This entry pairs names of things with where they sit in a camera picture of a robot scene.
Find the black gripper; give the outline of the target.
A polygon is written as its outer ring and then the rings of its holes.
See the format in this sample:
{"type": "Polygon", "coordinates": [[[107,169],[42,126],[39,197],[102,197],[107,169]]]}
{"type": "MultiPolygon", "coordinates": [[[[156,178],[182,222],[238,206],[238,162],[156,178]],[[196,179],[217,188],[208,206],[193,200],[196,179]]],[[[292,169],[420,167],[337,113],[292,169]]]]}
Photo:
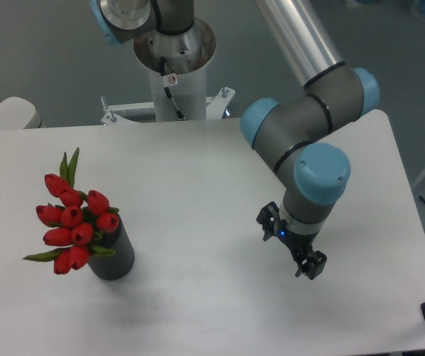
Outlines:
{"type": "Polygon", "coordinates": [[[322,228],[322,222],[304,223],[282,215],[275,202],[270,202],[260,209],[256,222],[263,230],[264,242],[271,237],[278,237],[290,250],[293,260],[297,263],[295,277],[305,275],[314,280],[323,272],[327,256],[312,247],[322,228]]]}

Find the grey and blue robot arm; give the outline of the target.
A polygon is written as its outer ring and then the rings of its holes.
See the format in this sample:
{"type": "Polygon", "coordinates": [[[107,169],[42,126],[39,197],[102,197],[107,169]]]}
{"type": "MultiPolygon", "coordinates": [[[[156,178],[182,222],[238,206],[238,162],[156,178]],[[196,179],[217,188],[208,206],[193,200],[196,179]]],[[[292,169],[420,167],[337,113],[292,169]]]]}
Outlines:
{"type": "MultiPolygon", "coordinates": [[[[265,238],[289,249],[297,276],[314,279],[327,258],[312,244],[351,173],[345,153],[323,139],[375,109],[380,89],[367,70],[346,65],[309,1],[257,6],[305,92],[289,106],[259,99],[240,119],[246,141],[286,190],[280,204],[260,210],[257,222],[265,238]]],[[[206,118],[204,70],[216,39],[192,1],[92,1],[90,8],[110,43],[133,42],[150,74],[157,121],[206,118]]]]}

